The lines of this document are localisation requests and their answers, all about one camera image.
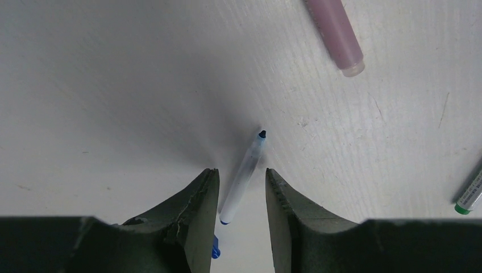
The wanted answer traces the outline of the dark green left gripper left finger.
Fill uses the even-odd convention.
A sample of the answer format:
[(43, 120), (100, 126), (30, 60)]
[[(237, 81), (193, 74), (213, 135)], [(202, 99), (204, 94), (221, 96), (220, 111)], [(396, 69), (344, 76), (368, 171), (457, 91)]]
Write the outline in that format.
[(2, 272), (209, 272), (219, 172), (123, 224), (95, 217), (2, 217)]

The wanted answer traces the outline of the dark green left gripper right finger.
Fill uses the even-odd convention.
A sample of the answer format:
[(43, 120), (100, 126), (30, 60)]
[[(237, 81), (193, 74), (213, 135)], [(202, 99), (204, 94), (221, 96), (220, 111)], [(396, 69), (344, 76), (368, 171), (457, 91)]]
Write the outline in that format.
[(361, 224), (265, 173), (276, 272), (480, 272), (481, 221), (377, 219)]

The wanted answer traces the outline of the white pen blue end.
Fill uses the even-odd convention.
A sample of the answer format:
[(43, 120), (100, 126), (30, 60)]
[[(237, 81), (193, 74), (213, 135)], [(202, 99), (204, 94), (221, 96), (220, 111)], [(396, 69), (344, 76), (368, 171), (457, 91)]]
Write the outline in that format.
[(219, 215), (222, 225), (228, 225), (233, 221), (251, 176), (262, 156), (266, 138), (267, 132), (265, 130), (260, 131), (246, 150)]

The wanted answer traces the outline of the white pen green end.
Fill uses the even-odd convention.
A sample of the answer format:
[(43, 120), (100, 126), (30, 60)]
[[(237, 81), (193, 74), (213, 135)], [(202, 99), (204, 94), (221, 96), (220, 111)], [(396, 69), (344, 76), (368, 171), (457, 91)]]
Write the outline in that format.
[(470, 214), (481, 200), (481, 167), (469, 177), (467, 186), (455, 202), (454, 209), (461, 215)]

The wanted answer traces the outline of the pink highlighter pen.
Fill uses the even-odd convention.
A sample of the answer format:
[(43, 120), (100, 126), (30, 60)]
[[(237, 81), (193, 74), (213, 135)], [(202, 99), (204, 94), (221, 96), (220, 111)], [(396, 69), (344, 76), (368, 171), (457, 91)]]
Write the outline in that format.
[(365, 68), (364, 55), (341, 0), (307, 0), (325, 47), (346, 77), (355, 77)]

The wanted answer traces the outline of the blue pen cap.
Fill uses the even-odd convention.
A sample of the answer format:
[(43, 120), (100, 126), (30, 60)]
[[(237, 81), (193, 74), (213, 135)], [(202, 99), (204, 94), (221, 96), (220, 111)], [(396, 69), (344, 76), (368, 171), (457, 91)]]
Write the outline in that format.
[(218, 259), (221, 256), (221, 250), (219, 248), (219, 239), (215, 235), (213, 239), (213, 246), (212, 246), (212, 251), (211, 251), (211, 257), (213, 259)]

